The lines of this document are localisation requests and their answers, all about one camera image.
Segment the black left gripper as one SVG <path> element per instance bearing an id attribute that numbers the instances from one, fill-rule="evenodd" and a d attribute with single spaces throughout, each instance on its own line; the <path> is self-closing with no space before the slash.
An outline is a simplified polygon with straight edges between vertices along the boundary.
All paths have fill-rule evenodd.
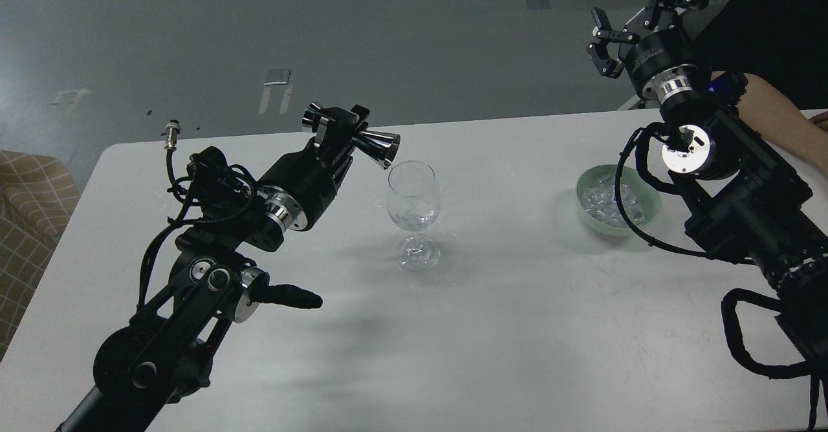
<path id="1" fill-rule="evenodd" d="M 308 231 L 331 205 L 354 161 L 351 138 L 369 129 L 370 113 L 363 105 L 320 111 L 318 146 L 281 156 L 260 176 L 267 215 L 283 231 Z"/>

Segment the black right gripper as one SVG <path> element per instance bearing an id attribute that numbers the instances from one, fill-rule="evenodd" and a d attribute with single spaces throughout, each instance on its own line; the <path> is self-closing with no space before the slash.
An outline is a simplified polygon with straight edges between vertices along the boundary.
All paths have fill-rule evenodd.
<path id="1" fill-rule="evenodd" d="M 709 0 L 648 0 L 621 30 L 612 28 L 606 11 L 592 8 L 594 40 L 587 54 L 601 76 L 616 79 L 627 70 L 642 107 L 700 99 L 701 64 L 677 26 L 684 11 L 708 5 Z"/>

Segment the person forearm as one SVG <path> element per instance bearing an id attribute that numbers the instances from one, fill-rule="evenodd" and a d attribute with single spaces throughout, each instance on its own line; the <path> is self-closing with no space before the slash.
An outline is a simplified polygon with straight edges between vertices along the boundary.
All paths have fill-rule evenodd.
<path id="1" fill-rule="evenodd" d="M 816 167 L 827 175 L 827 133 L 810 123 L 796 106 L 767 81 L 745 74 L 745 93 L 737 113 L 765 140 Z"/>

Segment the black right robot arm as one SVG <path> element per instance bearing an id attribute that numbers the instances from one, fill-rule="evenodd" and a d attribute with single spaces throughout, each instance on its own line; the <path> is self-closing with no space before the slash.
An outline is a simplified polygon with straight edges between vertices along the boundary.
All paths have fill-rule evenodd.
<path id="1" fill-rule="evenodd" d="M 638 96 L 659 103 L 660 122 L 636 129 L 619 153 L 615 193 L 627 159 L 639 177 L 662 193 L 679 196 L 691 217 L 685 232 L 700 250 L 664 243 L 643 232 L 618 203 L 631 231 L 650 246 L 707 260 L 755 265 L 775 297 L 745 288 L 721 302 L 730 353 L 748 371 L 770 379 L 808 377 L 807 430 L 816 430 L 818 402 L 826 397 L 826 234 L 801 210 L 812 196 L 794 167 L 739 117 L 737 103 L 748 79 L 740 70 L 711 78 L 691 47 L 683 10 L 708 0 L 648 0 L 613 29 L 593 8 L 594 41 L 587 52 L 602 76 L 626 70 Z M 787 366 L 755 361 L 743 343 L 737 304 L 776 313 L 776 321 L 802 361 Z"/>

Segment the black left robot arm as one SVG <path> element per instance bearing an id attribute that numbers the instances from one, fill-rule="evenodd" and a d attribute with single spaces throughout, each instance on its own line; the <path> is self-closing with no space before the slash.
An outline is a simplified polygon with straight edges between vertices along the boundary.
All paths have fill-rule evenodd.
<path id="1" fill-rule="evenodd" d="M 186 175 L 171 166 L 179 131 L 168 124 L 169 192 L 181 204 L 150 242 L 139 272 L 136 310 L 96 353 L 94 387 L 59 431 L 145 431 L 162 408 L 209 387 L 213 358 L 234 323 L 260 303 L 317 309 L 322 297 L 273 285 L 240 244 L 275 252 L 290 230 L 313 228 L 333 202 L 361 150 L 379 167 L 393 163 L 401 137 L 369 129 L 369 109 L 308 105 L 310 138 L 260 178 L 229 164 L 213 146 L 190 156 Z"/>

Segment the person hand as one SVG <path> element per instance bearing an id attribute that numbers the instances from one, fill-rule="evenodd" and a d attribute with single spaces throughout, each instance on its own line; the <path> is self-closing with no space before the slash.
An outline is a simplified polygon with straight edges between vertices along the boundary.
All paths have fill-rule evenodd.
<path id="1" fill-rule="evenodd" d="M 810 117 L 809 121 L 822 131 L 828 131 L 828 111 Z"/>

